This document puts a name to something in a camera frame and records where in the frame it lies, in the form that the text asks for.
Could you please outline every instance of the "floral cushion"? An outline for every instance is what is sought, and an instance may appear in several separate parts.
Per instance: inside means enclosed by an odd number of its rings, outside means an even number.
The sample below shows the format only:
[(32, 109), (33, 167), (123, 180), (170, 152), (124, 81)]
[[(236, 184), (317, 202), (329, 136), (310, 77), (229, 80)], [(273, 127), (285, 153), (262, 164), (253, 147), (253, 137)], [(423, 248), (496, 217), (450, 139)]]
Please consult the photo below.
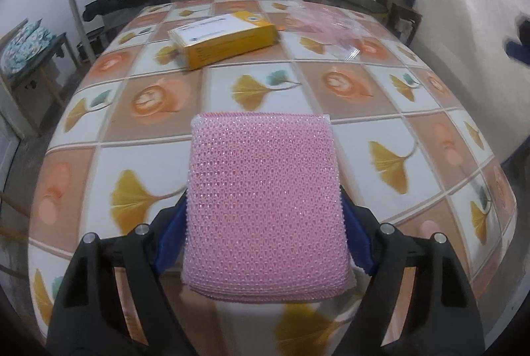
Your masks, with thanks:
[(44, 50), (55, 37), (48, 29), (40, 26), (41, 21), (26, 24), (5, 48), (0, 66), (8, 78), (22, 71), (27, 62)]

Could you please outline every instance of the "black cloth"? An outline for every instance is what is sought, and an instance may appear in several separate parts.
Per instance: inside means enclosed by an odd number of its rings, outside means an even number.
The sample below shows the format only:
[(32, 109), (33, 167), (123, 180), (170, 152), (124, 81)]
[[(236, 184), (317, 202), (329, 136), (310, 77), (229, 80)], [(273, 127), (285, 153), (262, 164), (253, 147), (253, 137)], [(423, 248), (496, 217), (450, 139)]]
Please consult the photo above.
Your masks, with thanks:
[(96, 15), (107, 15), (125, 8), (136, 8), (149, 0), (96, 0), (85, 6), (83, 20), (92, 21)]

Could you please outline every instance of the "plastic bag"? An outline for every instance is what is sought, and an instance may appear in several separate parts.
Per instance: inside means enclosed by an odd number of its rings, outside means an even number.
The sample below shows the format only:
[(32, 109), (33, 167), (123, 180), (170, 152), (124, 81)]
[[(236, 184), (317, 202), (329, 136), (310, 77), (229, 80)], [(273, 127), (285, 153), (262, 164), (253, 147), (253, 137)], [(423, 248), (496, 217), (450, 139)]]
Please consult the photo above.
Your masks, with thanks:
[(357, 23), (346, 15), (340, 15), (337, 8), (315, 5), (311, 10), (290, 8), (288, 18), (303, 23), (302, 45), (316, 53), (330, 53), (340, 60), (359, 59), (363, 47), (362, 33)]

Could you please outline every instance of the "ginkgo leaf print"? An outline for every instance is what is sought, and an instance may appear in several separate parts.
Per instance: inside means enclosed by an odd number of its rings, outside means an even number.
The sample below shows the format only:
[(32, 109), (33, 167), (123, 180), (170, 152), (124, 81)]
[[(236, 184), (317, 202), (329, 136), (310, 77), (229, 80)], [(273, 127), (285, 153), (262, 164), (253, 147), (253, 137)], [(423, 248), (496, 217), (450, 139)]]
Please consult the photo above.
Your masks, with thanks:
[(72, 128), (84, 115), (90, 112), (100, 111), (102, 109), (107, 108), (110, 105), (110, 103), (107, 102), (107, 98), (110, 95), (110, 92), (110, 90), (107, 90), (97, 95), (94, 99), (92, 99), (90, 103), (90, 108), (87, 107), (86, 98), (83, 97), (82, 99), (80, 99), (79, 102), (76, 103), (75, 106), (66, 115), (64, 125), (65, 133), (71, 131)]
[(163, 46), (155, 54), (155, 60), (160, 65), (170, 63), (175, 57), (179, 55), (179, 50), (175, 45)]
[(118, 40), (118, 44), (120, 45), (123, 45), (125, 42), (129, 42), (132, 38), (134, 38), (136, 36), (136, 34), (131, 31), (125, 35), (123, 35), (119, 40)]
[(394, 154), (379, 142), (370, 141), (369, 144), (372, 165), (379, 172), (380, 179), (399, 194), (408, 193), (409, 179), (406, 174), (405, 161), (416, 152), (418, 144), (415, 142), (412, 151), (404, 157)]
[(104, 91), (103, 93), (100, 93), (94, 99), (92, 99), (92, 102), (90, 103), (90, 107), (93, 108), (97, 105), (101, 105), (102, 103), (105, 103), (107, 100), (111, 90)]
[(321, 44), (320, 42), (317, 42), (316, 40), (309, 39), (308, 37), (302, 36), (300, 38), (300, 45), (304, 48), (307, 48), (310, 51), (313, 51), (314, 53), (324, 55), (326, 53), (326, 45), (330, 44)]
[(206, 11), (206, 8), (205, 9), (198, 9), (196, 11), (192, 11), (190, 9), (185, 9), (184, 11), (180, 11), (179, 15), (181, 17), (189, 17), (191, 14), (199, 13), (199, 12), (202, 12), (202, 11)]
[(88, 112), (86, 107), (86, 99), (83, 97), (75, 106), (70, 110), (65, 120), (65, 132), (69, 132), (73, 126), (79, 121), (79, 119)]
[(471, 136), (473, 141), (475, 141), (475, 144), (481, 150), (483, 150), (484, 149), (484, 143), (482, 142), (482, 139), (480, 137), (480, 132), (476, 128), (471, 126), (471, 124), (469, 124), (467, 121), (464, 121), (464, 124), (465, 124), (465, 127), (466, 127), (467, 131), (469, 132), (469, 135)]
[(287, 73), (284, 70), (277, 70), (267, 75), (268, 85), (280, 85), (285, 82), (290, 82)]
[(486, 193), (486, 189), (484, 186), (479, 187), (479, 198), (480, 198), (480, 204), (482, 205), (482, 209), (486, 211), (488, 209), (488, 205), (490, 204), (490, 199), (488, 197), (488, 194)]
[(293, 83), (289, 87), (269, 88), (256, 81), (250, 75), (241, 75), (232, 85), (232, 99), (234, 99), (245, 111), (256, 111), (263, 104), (265, 96), (273, 91), (290, 90), (296, 88), (299, 83)]
[(281, 3), (276, 3), (276, 2), (272, 4), (272, 7), (279, 9), (280, 11), (285, 11), (288, 8), (287, 5), (282, 5)]
[(475, 229), (475, 235), (479, 239), (482, 245), (486, 245), (488, 242), (488, 214), (485, 213), (479, 208), (479, 206), (471, 201), (471, 221), (473, 223), (473, 228)]
[(323, 356), (333, 332), (349, 321), (330, 321), (306, 303), (287, 303), (274, 333), (283, 356)]
[(35, 303), (39, 309), (42, 321), (46, 324), (46, 326), (49, 326), (54, 304), (51, 302), (46, 287), (44, 286), (42, 274), (38, 268), (35, 270), (33, 291), (35, 292)]
[(51, 282), (51, 297), (54, 298), (54, 301), (57, 299), (63, 278), (63, 276), (55, 277), (54, 281)]
[(414, 85), (408, 85), (394, 75), (390, 75), (390, 79), (392, 80), (392, 84), (394, 85), (394, 87), (396, 87), (396, 90), (399, 93), (409, 99), (410, 102), (415, 102), (416, 98), (414, 97), (414, 89), (420, 88), (422, 86), (420, 83), (414, 82)]
[(406, 55), (410, 60), (412, 61), (415, 61), (417, 62), (418, 60), (416, 59), (416, 57), (414, 56), (414, 54), (412, 54), (411, 52), (407, 51), (405, 48), (403, 48), (402, 46), (397, 46), (397, 49), (399, 50), (399, 52), (403, 55)]
[(120, 174), (116, 187), (112, 192), (111, 215), (120, 228), (121, 234), (128, 234), (137, 225), (145, 223), (149, 208), (157, 201), (178, 195), (184, 187), (175, 192), (155, 196), (140, 182), (136, 174), (126, 169)]
[(405, 82), (406, 82), (408, 85), (415, 85), (415, 84), (418, 84), (416, 81), (414, 81), (414, 79), (412, 78), (412, 76), (410, 76), (409, 74), (405, 74), (405, 75), (403, 75), (403, 79), (405, 80)]

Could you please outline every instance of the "blue gripper pad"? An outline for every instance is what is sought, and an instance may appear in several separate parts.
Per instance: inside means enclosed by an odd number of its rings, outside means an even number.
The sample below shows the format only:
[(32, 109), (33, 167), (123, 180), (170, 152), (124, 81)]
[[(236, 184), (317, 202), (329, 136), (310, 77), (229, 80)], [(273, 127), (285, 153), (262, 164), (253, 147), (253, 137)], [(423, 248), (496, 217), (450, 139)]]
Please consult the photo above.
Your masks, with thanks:
[[(371, 226), (377, 227), (378, 222), (370, 210), (357, 207), (357, 205), (353, 204), (344, 191), (341, 192), (341, 200), (343, 202), (346, 240), (348, 241), (348, 249), (351, 257), (357, 266), (362, 268), (369, 276), (372, 276), (375, 274), (377, 264), (372, 257), (372, 240), (362, 222), (364, 221), (365, 225), (370, 224)], [(361, 221), (359, 218), (359, 215), (361, 214), (364, 214), (365, 220)]]
[(175, 264), (186, 238), (186, 193), (182, 195), (177, 205), (166, 208), (158, 214), (163, 212), (173, 217), (165, 231), (158, 236), (158, 252), (153, 267), (159, 276)]

